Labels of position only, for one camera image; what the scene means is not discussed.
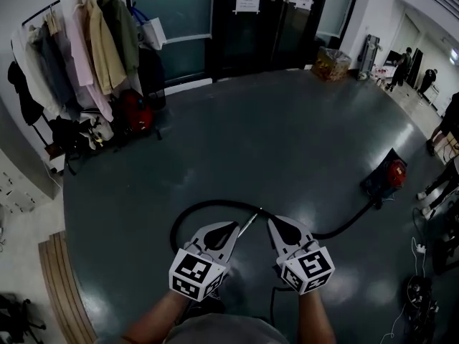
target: white sneaker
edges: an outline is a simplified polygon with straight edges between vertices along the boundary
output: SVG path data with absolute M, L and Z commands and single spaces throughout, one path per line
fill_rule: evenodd
M 425 218 L 427 218 L 427 217 L 430 216 L 430 213 L 432 212 L 432 209 L 430 208 L 430 206 L 426 206 L 425 208 L 423 208 L 423 209 L 421 210 L 421 212 L 422 212 L 422 215 L 423 215 Z
M 427 198 L 427 194 L 425 192 L 419 192 L 417 195 L 417 200 L 424 200 L 425 198 Z

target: trash bin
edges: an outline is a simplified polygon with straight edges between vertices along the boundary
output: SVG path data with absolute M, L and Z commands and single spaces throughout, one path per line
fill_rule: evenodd
M 343 79 L 350 65 L 351 58 L 339 49 L 321 47 L 312 71 L 322 80 L 332 82 Z

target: red object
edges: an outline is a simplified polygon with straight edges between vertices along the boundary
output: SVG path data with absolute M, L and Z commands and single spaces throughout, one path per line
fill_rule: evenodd
M 153 112 L 140 93 L 134 89 L 125 90 L 121 93 L 119 103 L 133 133 L 150 130 L 153 125 Z
M 407 168 L 405 167 L 404 163 L 400 159 L 392 161 L 391 165 L 389 166 L 389 170 L 387 171 L 387 178 L 391 186 L 403 186 L 406 177 Z

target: person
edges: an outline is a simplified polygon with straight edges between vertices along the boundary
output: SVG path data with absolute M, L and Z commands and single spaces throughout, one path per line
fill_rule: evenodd
M 445 111 L 445 116 L 439 126 L 433 130 L 432 136 L 427 141 L 427 150 L 431 156 L 435 155 L 435 147 L 445 136 L 457 126 L 459 122 L 459 92 L 451 97 L 451 103 Z
M 417 91 L 417 94 L 422 97 L 426 90 L 430 88 L 432 83 L 437 80 L 437 69 L 427 69 L 424 75 L 424 79 L 422 79 L 422 84 L 420 89 Z
M 122 335 L 122 343 L 288 343 L 279 331 L 259 318 L 223 314 L 224 306 L 215 292 L 202 302 L 195 302 L 195 306 L 191 306 L 181 319 L 189 298 L 168 291 Z M 298 300 L 298 342 L 336 343 L 318 290 L 301 295 Z
M 411 67 L 411 52 L 411 47 L 407 47 L 407 51 L 400 57 L 400 60 L 396 63 L 397 68 L 395 70 L 394 77 L 392 78 L 392 82 L 386 85 L 386 90 L 393 91 L 397 83 L 399 83 L 399 85 L 402 85 L 400 83 L 403 83 L 403 80 L 407 76 Z
M 446 166 L 446 169 L 443 171 L 441 175 L 437 177 L 435 181 L 433 181 L 432 185 L 428 186 L 425 191 L 419 192 L 417 194 L 418 200 L 424 200 L 428 195 L 432 193 L 438 186 L 448 181 L 448 184 L 443 189 L 443 192 L 438 196 L 432 203 L 421 210 L 422 215 L 425 216 L 427 219 L 430 216 L 430 213 L 434 208 L 439 206 L 445 197 L 448 196 L 451 192 L 453 192 L 459 186 L 459 157 L 455 157 L 453 161 L 450 161 L 449 164 Z

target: red bag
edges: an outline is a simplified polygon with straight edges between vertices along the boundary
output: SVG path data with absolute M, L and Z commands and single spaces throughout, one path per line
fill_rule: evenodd
M 139 93 L 134 89 L 124 90 L 118 103 L 133 133 L 150 130 L 153 112 Z

